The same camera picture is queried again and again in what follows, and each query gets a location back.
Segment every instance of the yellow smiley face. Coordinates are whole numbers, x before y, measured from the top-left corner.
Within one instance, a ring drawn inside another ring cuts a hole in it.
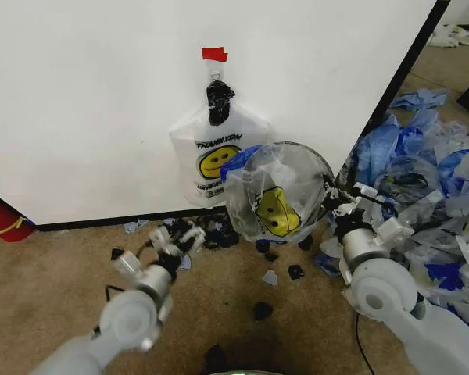
[[[299,230],[300,217],[285,202],[281,187],[273,187],[264,192],[256,214],[275,236],[286,237]]]
[[[223,146],[200,156],[198,169],[203,178],[212,180],[220,177],[222,165],[240,152],[236,146]]]

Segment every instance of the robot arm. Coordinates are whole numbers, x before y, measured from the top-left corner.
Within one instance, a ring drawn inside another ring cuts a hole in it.
[[[123,350],[147,352],[156,342],[172,309],[170,285],[176,278],[181,259],[205,241],[205,232],[194,227],[173,241],[165,227],[150,234],[159,261],[145,270],[132,252],[115,261],[132,289],[119,293],[106,303],[98,331],[76,337],[50,355],[32,375],[101,374],[108,363]]]
[[[362,221],[377,191],[356,184],[356,197],[326,181],[324,206],[335,216],[344,254],[344,295],[359,313],[384,323],[403,343],[421,374],[469,375],[469,327],[417,291],[406,268],[389,259],[392,247],[414,231],[392,217],[377,230]]]

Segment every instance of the white panel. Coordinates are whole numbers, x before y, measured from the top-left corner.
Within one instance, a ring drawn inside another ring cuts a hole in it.
[[[191,206],[169,127],[237,100],[337,172],[435,0],[0,0],[0,197],[35,223]]]

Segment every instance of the brown carpet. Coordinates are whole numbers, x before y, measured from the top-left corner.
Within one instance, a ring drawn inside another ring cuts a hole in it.
[[[115,226],[0,241],[0,375],[27,373],[65,340],[89,333],[105,304],[105,285],[125,286],[110,249],[135,251],[153,225],[135,234]],[[119,356],[106,373],[198,375],[206,352],[220,344],[240,368],[367,374],[353,338],[352,310],[340,294],[342,280],[312,263],[317,243],[310,252],[275,246],[280,258],[273,263],[244,241],[194,254],[192,269],[173,286],[174,309],[158,343],[148,353]],[[305,270],[303,279],[290,279],[292,264]],[[268,269],[276,271],[277,287],[262,282]],[[274,307],[261,322],[252,315],[258,301]],[[360,336],[377,374],[413,373],[403,347],[381,324],[362,319]]]

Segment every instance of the white plastic bag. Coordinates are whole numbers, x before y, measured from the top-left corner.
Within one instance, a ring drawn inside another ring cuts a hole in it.
[[[212,207],[224,200],[220,168],[243,148],[269,140],[266,122],[231,105],[229,117],[219,126],[210,125],[209,108],[170,132],[181,165],[184,196],[200,207]]]

